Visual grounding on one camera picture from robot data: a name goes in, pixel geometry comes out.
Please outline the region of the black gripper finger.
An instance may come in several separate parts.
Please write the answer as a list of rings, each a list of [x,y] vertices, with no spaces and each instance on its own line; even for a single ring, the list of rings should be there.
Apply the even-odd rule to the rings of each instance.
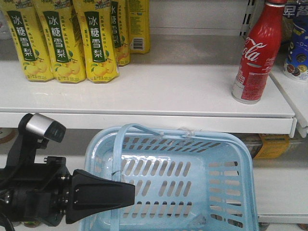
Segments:
[[[90,215],[135,203],[133,184],[107,180],[76,169],[69,188],[65,221],[73,224]]]

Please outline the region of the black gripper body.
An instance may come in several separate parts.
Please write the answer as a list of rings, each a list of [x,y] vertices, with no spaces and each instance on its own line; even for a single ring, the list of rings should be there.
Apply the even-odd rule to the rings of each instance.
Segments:
[[[38,221],[58,226],[68,205],[71,175],[66,158],[49,156],[45,163],[0,172],[0,212],[11,222]]]

